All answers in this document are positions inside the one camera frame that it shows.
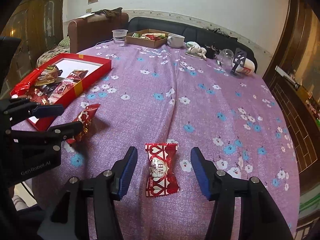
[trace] black sofa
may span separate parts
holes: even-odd
[[[240,48],[247,52],[247,58],[252,60],[257,71],[258,64],[254,57],[254,53],[247,46],[239,43],[236,38],[225,37],[221,34],[201,29],[188,24],[151,19],[146,17],[135,17],[128,22],[127,30],[129,33],[141,31],[145,29],[161,30],[169,33],[175,33],[185,37],[185,42],[195,41],[199,45],[214,45],[217,49],[231,49],[233,53],[236,48]]]

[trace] water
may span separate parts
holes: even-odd
[[[115,45],[117,46],[124,46],[124,40],[125,40],[125,36],[123,37],[113,37],[113,42],[115,43]]]

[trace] floral tablecloth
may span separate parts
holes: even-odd
[[[81,54],[107,57],[112,71],[73,101],[53,125],[71,122],[87,105],[101,104],[90,135],[71,148],[63,143],[61,166],[33,178],[38,203],[46,207],[71,176],[96,176],[121,159],[129,146],[138,163],[128,194],[116,202],[124,239],[204,239],[213,202],[202,196],[190,150],[233,177],[261,179],[294,232],[299,208],[299,176],[291,137],[281,109],[262,78],[236,78],[230,69],[185,55],[166,45],[150,49],[113,42]],[[26,122],[15,129],[31,130]],[[149,173],[145,143],[179,144],[174,173],[180,192],[146,197]],[[237,239],[240,199],[236,199],[232,239]],[[92,210],[91,238],[95,239]]]

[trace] cardboard box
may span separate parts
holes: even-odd
[[[165,38],[159,41],[151,41],[147,39],[141,39],[141,38],[135,38],[132,37],[134,33],[139,33],[139,34],[145,34],[145,33],[165,33]],[[153,29],[147,29],[147,30],[142,30],[142,31],[136,31],[134,33],[128,33],[126,38],[125,38],[125,43],[130,43],[134,45],[139,45],[139,46],[144,46],[152,49],[156,49],[163,44],[167,43],[168,35],[170,33],[164,32],[164,31],[158,31],[158,30],[153,30]]]
[[[38,76],[49,65],[56,65],[63,72],[57,80],[62,81],[75,69],[88,69],[86,76],[76,83],[72,89],[66,92],[54,104],[62,104],[66,109],[67,106],[76,99],[83,91],[90,88],[97,80],[108,74],[111,70],[111,60],[101,57],[94,57],[81,54],[61,53],[41,67],[34,69],[28,76],[26,76],[20,83],[16,84],[10,95],[24,95],[26,91],[34,84]],[[28,121],[38,130],[46,131],[56,117],[46,117],[37,119],[30,117]]]

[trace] cable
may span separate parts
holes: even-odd
[[[22,185],[22,186],[24,187],[24,189],[29,193],[29,195],[30,195],[34,200],[36,200],[35,197],[31,194],[31,192],[27,189],[26,185],[24,185],[24,182],[21,182],[21,185]]]
[[[108,42],[108,41],[101,41],[101,42],[98,42],[97,44],[96,44],[96,46],[97,45],[99,45],[99,44],[101,44],[101,43],[104,43],[104,42]]]

